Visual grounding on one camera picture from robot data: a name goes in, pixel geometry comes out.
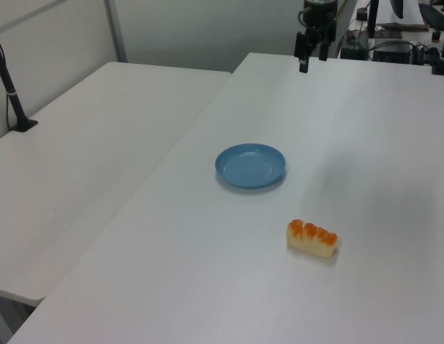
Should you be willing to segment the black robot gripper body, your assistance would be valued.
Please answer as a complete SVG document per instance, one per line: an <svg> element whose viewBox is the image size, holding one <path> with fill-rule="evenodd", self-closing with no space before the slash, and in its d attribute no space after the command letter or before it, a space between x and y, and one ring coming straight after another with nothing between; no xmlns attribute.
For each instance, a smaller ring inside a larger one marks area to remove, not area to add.
<svg viewBox="0 0 444 344"><path fill-rule="evenodd" d="M337 30L337 1L304 1L299 12L299 22L313 40L322 40L328 35L335 40Z"/></svg>

